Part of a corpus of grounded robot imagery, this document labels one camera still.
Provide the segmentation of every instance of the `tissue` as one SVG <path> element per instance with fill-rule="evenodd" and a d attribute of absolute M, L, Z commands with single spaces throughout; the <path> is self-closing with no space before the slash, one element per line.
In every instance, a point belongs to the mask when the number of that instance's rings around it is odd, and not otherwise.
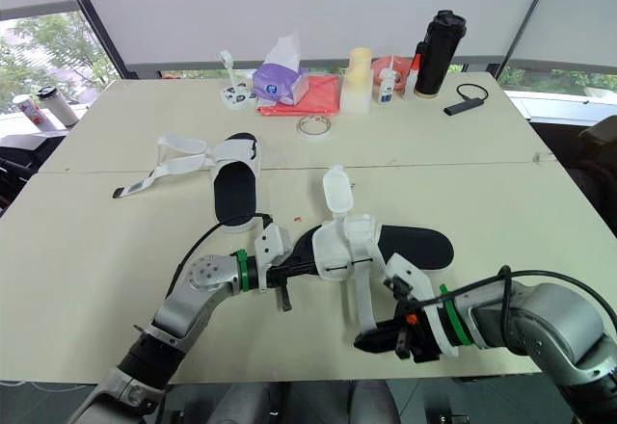
<path fill-rule="evenodd" d="M 308 77 L 300 69 L 298 34 L 281 37 L 277 41 L 266 55 L 263 65 L 253 74 L 253 89 L 260 100 L 269 100 L 272 104 L 298 104 L 309 90 Z"/>

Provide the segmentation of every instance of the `black water bottle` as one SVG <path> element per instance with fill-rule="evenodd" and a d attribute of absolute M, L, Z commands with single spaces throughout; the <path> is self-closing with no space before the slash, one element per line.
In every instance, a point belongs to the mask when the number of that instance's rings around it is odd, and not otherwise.
<path fill-rule="evenodd" d="M 460 39 L 465 36 L 465 20 L 452 10 L 440 10 L 428 25 L 422 50 L 415 94 L 424 98 L 437 95 Z"/>

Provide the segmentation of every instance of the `white tumbler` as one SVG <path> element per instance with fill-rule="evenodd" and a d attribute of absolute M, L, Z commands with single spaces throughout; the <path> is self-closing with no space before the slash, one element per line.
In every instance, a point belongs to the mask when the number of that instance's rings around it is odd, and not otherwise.
<path fill-rule="evenodd" d="M 72 108 L 68 106 L 67 101 L 57 88 L 51 86 L 43 87 L 37 92 L 37 97 L 45 108 L 51 111 L 51 114 L 56 116 L 66 128 L 71 128 L 79 121 Z"/>

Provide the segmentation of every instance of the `table seam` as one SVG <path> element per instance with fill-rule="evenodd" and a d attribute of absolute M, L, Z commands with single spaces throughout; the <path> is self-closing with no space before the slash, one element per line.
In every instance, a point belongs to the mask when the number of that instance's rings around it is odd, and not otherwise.
<path fill-rule="evenodd" d="M 495 162 L 444 162 L 444 163 L 435 163 L 435 164 L 385 164 L 385 165 L 374 165 L 374 166 L 344 166 L 345 169 L 395 169 L 398 167 L 448 167 L 448 166 L 500 166 L 500 165 L 525 165 L 525 164 L 559 164 L 557 159 L 540 159 L 537 161 L 529 160 L 529 161 L 495 161 Z M 315 170 L 324 170 L 329 167 L 274 167 L 268 169 L 261 169 L 262 172 L 272 172 L 272 171 L 315 171 Z M 44 174 L 96 174 L 96 173 L 150 173 L 149 170 L 137 170 L 137 171 L 81 171 L 81 172 L 46 172 L 42 171 L 39 173 Z M 208 172 L 208 170 L 199 170 L 196 172 Z"/>

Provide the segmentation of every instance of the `red bag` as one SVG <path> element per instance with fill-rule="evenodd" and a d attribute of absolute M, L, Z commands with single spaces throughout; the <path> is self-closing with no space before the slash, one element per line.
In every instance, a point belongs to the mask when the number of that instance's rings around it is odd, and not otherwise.
<path fill-rule="evenodd" d="M 338 76 L 310 75 L 308 79 L 308 92 L 295 106 L 277 103 L 274 106 L 263 106 L 257 110 L 263 116 L 306 116 L 308 114 L 334 116 L 338 114 L 340 100 Z"/>

